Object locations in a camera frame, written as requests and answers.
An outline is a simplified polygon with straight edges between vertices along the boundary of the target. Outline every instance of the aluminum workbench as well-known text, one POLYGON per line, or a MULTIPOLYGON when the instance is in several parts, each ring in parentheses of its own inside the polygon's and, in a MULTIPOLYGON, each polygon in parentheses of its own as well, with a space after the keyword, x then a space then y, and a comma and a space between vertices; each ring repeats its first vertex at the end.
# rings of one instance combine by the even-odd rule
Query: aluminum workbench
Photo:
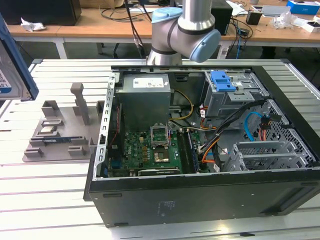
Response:
MULTIPOLYGON (((105 99, 111 65, 141 60, 43 60, 29 68, 39 88, 35 101, 6 101, 0 109, 0 239, 250 239, 304 240, 320 236, 320 196, 286 216, 106 228, 92 202, 83 201, 89 160, 24 163, 45 100, 74 105, 70 87, 84 85, 89 106, 105 99)), ((320 92, 280 60, 210 60, 205 65, 262 65, 320 135, 320 92)))

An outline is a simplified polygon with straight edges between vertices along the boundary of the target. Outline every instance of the blue box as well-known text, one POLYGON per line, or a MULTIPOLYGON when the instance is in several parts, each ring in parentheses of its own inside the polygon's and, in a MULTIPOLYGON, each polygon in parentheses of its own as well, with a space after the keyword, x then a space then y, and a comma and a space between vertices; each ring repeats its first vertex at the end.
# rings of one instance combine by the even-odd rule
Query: blue box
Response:
POLYGON ((286 5, 291 7, 290 12, 292 14, 316 15, 320 8, 320 6, 313 1, 305 1, 304 3, 288 1, 286 5))

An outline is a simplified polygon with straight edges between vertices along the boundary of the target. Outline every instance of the light blue joint cap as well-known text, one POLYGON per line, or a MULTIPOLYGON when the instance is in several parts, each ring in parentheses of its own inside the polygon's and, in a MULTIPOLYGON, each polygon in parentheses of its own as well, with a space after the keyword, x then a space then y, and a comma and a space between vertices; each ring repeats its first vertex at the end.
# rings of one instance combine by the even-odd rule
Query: light blue joint cap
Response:
POLYGON ((179 7, 163 7, 156 9, 152 14, 152 23, 160 23, 171 19, 176 19, 182 15, 182 9, 179 7))
POLYGON ((221 39, 221 34, 217 29, 212 30, 206 36, 204 36, 193 49, 190 54, 190 60, 203 63, 208 60, 212 54, 216 51, 221 39))

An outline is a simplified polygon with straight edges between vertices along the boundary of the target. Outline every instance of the power supply label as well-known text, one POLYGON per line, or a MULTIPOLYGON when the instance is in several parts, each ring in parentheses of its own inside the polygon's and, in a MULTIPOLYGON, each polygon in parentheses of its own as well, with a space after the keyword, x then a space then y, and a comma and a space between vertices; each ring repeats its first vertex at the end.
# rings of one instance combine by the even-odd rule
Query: power supply label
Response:
POLYGON ((164 88, 162 77, 136 77, 133 79, 133 88, 164 88))

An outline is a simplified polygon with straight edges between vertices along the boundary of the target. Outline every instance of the floor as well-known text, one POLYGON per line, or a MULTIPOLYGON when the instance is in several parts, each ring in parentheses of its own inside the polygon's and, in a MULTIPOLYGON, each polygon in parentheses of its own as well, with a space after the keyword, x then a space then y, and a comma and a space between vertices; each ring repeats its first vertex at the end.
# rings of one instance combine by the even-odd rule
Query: floor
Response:
MULTIPOLYGON (((18 47, 26 61, 30 65, 33 59, 58 59, 54 43, 50 42, 19 42, 18 47)), ((67 56, 70 59, 111 59, 115 44, 106 43, 103 47, 103 54, 98 54, 95 43, 65 43, 67 56)), ((247 46, 240 49, 239 59, 259 59, 262 48, 257 46, 247 46)), ((275 51, 276 59, 289 59, 291 63, 316 87, 320 86, 320 53, 315 48, 293 47, 290 52, 286 52, 284 47, 277 47, 275 51)), ((133 43, 121 43, 117 49, 119 59, 136 59, 139 53, 133 43)), ((237 56, 236 47, 230 52, 228 58, 235 59, 237 56)))

